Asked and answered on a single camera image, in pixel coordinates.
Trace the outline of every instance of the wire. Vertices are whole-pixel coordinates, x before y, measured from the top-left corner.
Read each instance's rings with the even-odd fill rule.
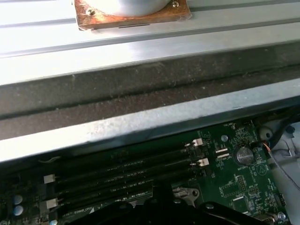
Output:
[[[282,172],[282,174],[300,191],[300,187],[296,184],[296,182],[286,173],[286,171],[282,168],[282,166],[279,164],[277,159],[273,156],[271,149],[266,143],[263,143],[263,145],[266,147],[270,157],[273,159],[274,163],[278,167],[278,169]]]
[[[299,113],[298,114],[295,114],[285,120],[282,120],[280,122],[280,127],[279,129],[273,134],[273,136],[269,139],[269,148],[270,149],[273,149],[277,143],[279,142],[279,140],[281,139],[281,136],[283,135],[283,133],[285,132],[286,128],[297,122],[298,120],[300,119],[300,115]]]
[[[55,157],[52,157],[51,159],[47,160],[47,161],[43,161],[43,160],[38,160],[39,163],[53,163],[55,162],[56,160],[60,159],[60,156],[55,156]]]

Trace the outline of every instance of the electronic component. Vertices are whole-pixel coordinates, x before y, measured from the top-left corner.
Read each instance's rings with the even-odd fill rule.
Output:
[[[199,163],[199,166],[206,166],[206,165],[210,164],[209,161],[208,161],[208,158],[199,159],[198,163]]]
[[[15,205],[20,204],[23,201],[22,195],[15,195],[13,198],[13,202]]]
[[[220,150],[217,150],[216,153],[221,153],[221,152],[225,152],[225,151],[228,151],[228,149],[220,149]]]
[[[23,206],[17,205],[17,206],[14,208],[14,215],[15,215],[15,216],[19,216],[19,215],[21,215],[21,214],[23,213],[23,211],[24,211]]]
[[[275,194],[274,197],[279,206],[283,206],[283,207],[286,206],[285,198],[283,194]]]
[[[225,154],[217,156],[217,158],[225,158],[227,156],[230,156],[230,154],[229,153],[225,153]]]
[[[55,175],[54,174],[50,174],[47,176],[44,176],[44,184],[49,184],[55,182]]]
[[[251,187],[248,189],[248,193],[250,196],[257,195],[259,193],[258,187]]]
[[[244,182],[244,177],[243,176],[238,176],[237,177],[238,184],[240,187],[241,192],[245,192],[247,190],[245,182]]]
[[[241,147],[236,152],[236,159],[241,165],[250,165],[254,161],[254,155],[249,148]]]
[[[51,209],[58,206],[58,199],[53,198],[51,200],[47,200],[45,202],[41,202],[41,205],[46,205],[47,209]]]
[[[194,143],[194,146],[203,145],[202,138],[194,139],[192,142]]]
[[[244,196],[235,198],[232,200],[233,208],[237,211],[240,211],[241,213],[247,214],[248,211],[248,205],[246,203],[246,199]]]

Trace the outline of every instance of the silver metal surface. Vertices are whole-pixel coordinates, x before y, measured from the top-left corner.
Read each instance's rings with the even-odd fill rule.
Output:
[[[295,128],[295,133],[289,135],[285,133],[278,145],[274,149],[291,149],[300,151],[300,122],[292,125]],[[297,157],[283,157],[276,154],[275,157],[281,164],[282,168],[293,178],[293,180],[300,185],[300,159]],[[298,200],[299,190],[281,173],[281,171],[272,166],[272,173],[275,177],[276,184],[279,191],[284,195],[286,201],[286,210],[291,223],[296,225],[300,224],[299,207],[300,201]]]
[[[0,141],[0,161],[98,142],[97,151],[294,105],[300,79]],[[84,149],[84,153],[95,149]],[[82,154],[81,150],[73,155]]]
[[[294,0],[189,0],[188,21],[93,32],[78,30],[69,1],[2,1],[0,85],[300,40]]]
[[[136,17],[153,14],[165,7],[170,0],[86,0],[86,2],[106,14]]]
[[[253,152],[246,147],[242,147],[238,150],[238,152],[236,153],[236,158],[242,165],[250,165],[254,161]]]

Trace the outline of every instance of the metal frame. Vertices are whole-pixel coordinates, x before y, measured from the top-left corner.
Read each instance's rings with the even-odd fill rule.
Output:
[[[300,79],[0,141],[0,161],[73,150],[73,155],[143,142],[300,102]]]
[[[0,3],[0,67],[6,73],[0,85],[300,39],[300,2],[237,2],[206,10],[208,1],[192,0],[189,21],[95,32],[77,30],[73,8],[65,1]],[[253,2],[266,5],[247,5]],[[8,20],[9,8],[22,11]]]

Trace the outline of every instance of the ram slot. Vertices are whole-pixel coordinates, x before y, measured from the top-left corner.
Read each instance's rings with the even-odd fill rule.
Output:
[[[56,191],[62,190],[64,188],[68,188],[74,186],[81,182],[87,182],[88,180],[94,180],[97,177],[107,177],[113,176],[119,173],[134,171],[140,167],[155,165],[159,163],[167,163],[169,161],[178,159],[180,157],[184,157],[189,155],[188,150],[177,150],[171,153],[165,153],[161,155],[156,155],[148,158],[142,158],[137,161],[130,161],[121,165],[115,165],[103,168],[102,166],[98,166],[98,170],[92,171],[89,173],[81,173],[76,176],[68,177],[68,178],[58,178],[57,185],[55,187]]]

